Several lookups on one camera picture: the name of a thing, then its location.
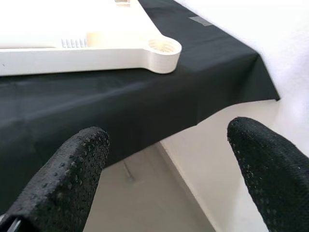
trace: white wall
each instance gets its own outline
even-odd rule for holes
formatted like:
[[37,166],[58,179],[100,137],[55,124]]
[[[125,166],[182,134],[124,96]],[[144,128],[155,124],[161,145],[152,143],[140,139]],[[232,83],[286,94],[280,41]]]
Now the white wall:
[[228,107],[162,145],[217,232],[266,232],[227,142],[226,127],[236,116],[249,116],[309,154],[309,5],[300,0],[178,2],[257,50],[282,100]]

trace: white plastic tray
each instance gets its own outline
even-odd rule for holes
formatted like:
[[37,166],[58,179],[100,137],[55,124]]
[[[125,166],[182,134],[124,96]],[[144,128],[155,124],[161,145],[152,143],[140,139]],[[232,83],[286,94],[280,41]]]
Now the white plastic tray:
[[88,22],[77,18],[79,27],[71,31],[68,28],[69,32],[1,36],[0,75],[130,68],[156,73],[175,70],[180,43],[162,35],[137,0],[104,1],[104,14],[95,10],[94,1],[93,18]]

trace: mounting hole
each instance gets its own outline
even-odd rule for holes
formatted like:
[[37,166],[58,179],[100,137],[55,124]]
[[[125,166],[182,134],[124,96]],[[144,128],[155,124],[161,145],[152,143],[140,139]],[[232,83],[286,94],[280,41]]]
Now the mounting hole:
[[149,47],[155,52],[161,54],[175,54],[181,51],[181,45],[168,37],[163,37],[162,39],[151,39],[148,41]]

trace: white surface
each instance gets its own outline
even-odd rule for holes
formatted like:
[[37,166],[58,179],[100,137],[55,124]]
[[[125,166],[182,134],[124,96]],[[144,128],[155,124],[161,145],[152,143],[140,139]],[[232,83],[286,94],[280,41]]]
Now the white surface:
[[162,144],[217,232],[267,232],[226,127],[236,116],[249,116],[309,154],[309,5],[300,0],[178,1],[257,50],[282,99],[228,107]]
[[[0,48],[7,49],[0,49],[0,76],[128,68],[156,73],[175,70],[181,45],[160,33],[137,0],[131,0],[129,7],[114,0],[91,0],[85,6],[74,1],[73,10],[67,4],[47,12],[35,0],[21,12],[10,2],[3,4],[0,20],[7,23],[0,29]],[[23,20],[16,20],[16,15]],[[91,47],[59,48],[67,38],[87,40]]]
[[155,146],[103,170],[84,232],[213,232]]

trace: table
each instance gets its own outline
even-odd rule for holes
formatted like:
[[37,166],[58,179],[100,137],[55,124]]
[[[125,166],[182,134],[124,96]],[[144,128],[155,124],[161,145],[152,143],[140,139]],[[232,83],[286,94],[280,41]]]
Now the table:
[[260,56],[172,0],[140,0],[183,51],[176,71],[143,69],[0,78],[0,214],[61,144],[98,126],[111,165],[219,110],[280,97]]

